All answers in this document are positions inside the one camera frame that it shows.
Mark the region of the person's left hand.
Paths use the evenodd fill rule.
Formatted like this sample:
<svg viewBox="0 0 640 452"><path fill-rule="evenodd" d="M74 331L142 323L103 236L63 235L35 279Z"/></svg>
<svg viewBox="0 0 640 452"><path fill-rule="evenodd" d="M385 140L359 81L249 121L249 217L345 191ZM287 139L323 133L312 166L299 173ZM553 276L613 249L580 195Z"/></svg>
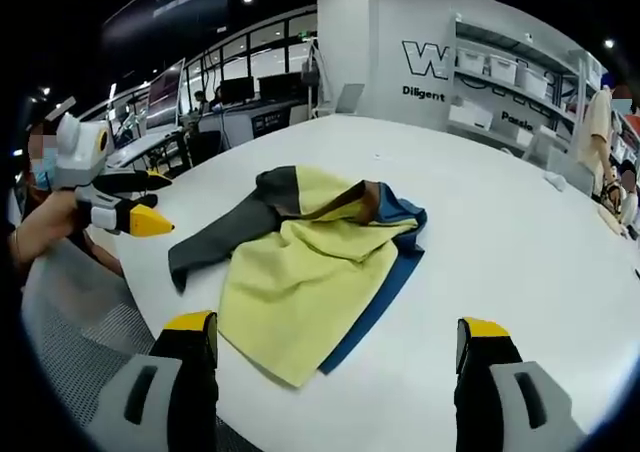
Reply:
<svg viewBox="0 0 640 452"><path fill-rule="evenodd" d="M11 233L13 265L26 267L60 240L78 234L82 247L93 253L94 243L76 222L78 204L72 191L54 191Z"/></svg>

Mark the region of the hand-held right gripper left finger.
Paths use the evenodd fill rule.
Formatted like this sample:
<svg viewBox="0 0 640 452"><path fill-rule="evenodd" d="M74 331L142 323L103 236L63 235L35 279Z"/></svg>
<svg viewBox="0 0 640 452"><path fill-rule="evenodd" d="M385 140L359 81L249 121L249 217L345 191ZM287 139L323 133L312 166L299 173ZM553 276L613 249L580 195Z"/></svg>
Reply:
<svg viewBox="0 0 640 452"><path fill-rule="evenodd" d="M217 314L168 322L150 352L136 354L98 397L102 451L216 449Z"/></svg>

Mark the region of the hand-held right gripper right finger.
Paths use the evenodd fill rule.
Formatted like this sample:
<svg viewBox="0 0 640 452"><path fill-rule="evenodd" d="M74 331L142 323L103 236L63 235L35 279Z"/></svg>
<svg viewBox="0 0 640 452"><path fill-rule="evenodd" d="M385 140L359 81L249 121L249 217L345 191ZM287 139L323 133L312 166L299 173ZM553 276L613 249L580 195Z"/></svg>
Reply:
<svg viewBox="0 0 640 452"><path fill-rule="evenodd" d="M569 395L499 324L458 320L456 375L458 451L575 451L584 441Z"/></svg>

